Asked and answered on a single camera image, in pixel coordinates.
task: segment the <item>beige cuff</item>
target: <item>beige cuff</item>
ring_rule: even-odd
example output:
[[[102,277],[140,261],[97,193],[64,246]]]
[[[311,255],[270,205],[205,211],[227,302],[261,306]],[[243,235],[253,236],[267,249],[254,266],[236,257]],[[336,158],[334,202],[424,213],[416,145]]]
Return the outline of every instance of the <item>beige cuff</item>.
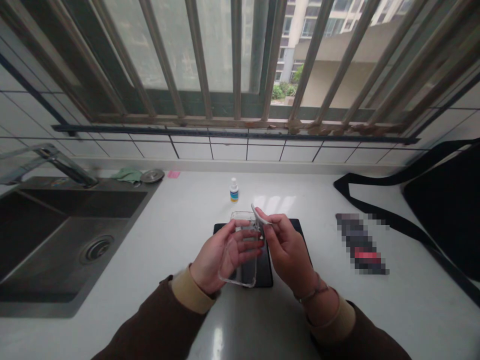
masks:
[[[346,339],[355,325],[354,308],[340,295],[335,317],[322,326],[313,326],[308,321],[310,331],[319,344],[332,344]]]
[[[195,313],[203,315],[215,304],[215,300],[197,286],[190,275],[189,267],[176,276],[170,284],[176,299]]]

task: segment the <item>sleeve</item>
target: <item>sleeve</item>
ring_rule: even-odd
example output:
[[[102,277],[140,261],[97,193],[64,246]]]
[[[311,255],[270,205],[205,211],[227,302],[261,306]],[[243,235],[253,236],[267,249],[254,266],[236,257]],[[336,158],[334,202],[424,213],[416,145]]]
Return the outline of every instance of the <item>sleeve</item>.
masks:
[[[337,314],[329,323],[309,326],[323,360],[411,360],[393,338],[376,327],[354,303],[342,297]]]
[[[170,275],[92,360],[186,359],[214,303],[188,269]]]

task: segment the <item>bag strap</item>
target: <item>bag strap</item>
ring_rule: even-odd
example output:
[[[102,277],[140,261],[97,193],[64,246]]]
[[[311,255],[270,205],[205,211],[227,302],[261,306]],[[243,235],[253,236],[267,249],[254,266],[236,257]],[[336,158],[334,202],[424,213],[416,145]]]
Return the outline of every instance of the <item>bag strap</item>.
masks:
[[[445,256],[442,255],[439,247],[425,231],[402,216],[352,197],[350,195],[349,187],[350,184],[378,186],[402,184],[416,178],[417,176],[420,176],[424,172],[431,169],[435,164],[445,159],[448,155],[464,147],[465,145],[477,143],[480,143],[480,138],[473,140],[445,141],[438,144],[413,164],[394,175],[375,178],[349,172],[345,176],[336,180],[333,183],[333,186],[350,202],[350,204],[355,206],[357,209],[366,214],[372,214],[374,219],[385,220],[392,229],[418,240],[425,245],[427,250],[443,267],[443,269],[455,280],[455,282],[463,289],[463,291],[470,296],[477,306],[480,307],[480,290],[474,286],[455,265],[453,265],[447,258],[445,258]]]

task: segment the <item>faucet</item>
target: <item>faucet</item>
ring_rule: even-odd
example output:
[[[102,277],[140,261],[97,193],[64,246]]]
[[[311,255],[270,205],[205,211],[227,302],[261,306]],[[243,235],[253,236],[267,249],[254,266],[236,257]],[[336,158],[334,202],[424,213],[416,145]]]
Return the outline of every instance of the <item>faucet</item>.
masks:
[[[99,183],[98,179],[90,176],[85,170],[70,160],[51,143],[43,143],[40,145],[25,147],[17,151],[0,154],[0,160],[8,159],[30,151],[37,153],[39,157],[36,157],[35,159],[21,165],[19,168],[7,173],[6,175],[0,176],[0,185],[20,184],[22,182],[23,175],[47,162],[51,163],[85,189],[91,188]]]

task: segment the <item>stainless steel sink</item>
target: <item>stainless steel sink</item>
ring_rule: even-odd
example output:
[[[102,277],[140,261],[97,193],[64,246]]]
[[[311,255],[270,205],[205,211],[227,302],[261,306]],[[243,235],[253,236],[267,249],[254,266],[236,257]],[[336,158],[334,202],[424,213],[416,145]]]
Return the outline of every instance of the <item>stainless steel sink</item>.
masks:
[[[74,316],[158,184],[33,177],[0,197],[0,317]]]

